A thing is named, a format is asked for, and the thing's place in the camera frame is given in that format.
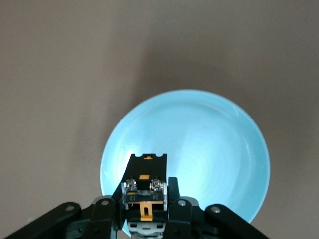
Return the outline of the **light blue round plate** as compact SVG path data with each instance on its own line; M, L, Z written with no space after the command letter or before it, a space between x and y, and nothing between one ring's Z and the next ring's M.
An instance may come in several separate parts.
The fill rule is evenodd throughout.
M167 174L201 207L223 204L250 222L270 179L265 140L250 116L219 95L178 90L132 109L111 133L102 156L101 189L112 193L131 154L167 154Z

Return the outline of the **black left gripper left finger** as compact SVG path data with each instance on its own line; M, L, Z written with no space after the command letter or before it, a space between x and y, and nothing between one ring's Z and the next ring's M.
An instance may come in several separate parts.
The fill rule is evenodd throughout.
M83 209L63 203L4 239L117 239L123 227L121 185L110 196L97 197Z

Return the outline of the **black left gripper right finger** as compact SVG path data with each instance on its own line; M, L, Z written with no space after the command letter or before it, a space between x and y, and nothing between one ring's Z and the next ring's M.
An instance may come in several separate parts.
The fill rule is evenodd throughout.
M168 179L169 217L166 239L269 239L222 204L202 210L194 198L182 197L178 179Z

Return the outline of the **brown table mat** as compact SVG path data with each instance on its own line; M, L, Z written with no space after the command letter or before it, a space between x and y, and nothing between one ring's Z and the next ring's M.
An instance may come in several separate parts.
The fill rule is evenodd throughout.
M319 0L0 0L0 239L88 206L118 121L176 89L229 98L262 131L254 226L319 239Z

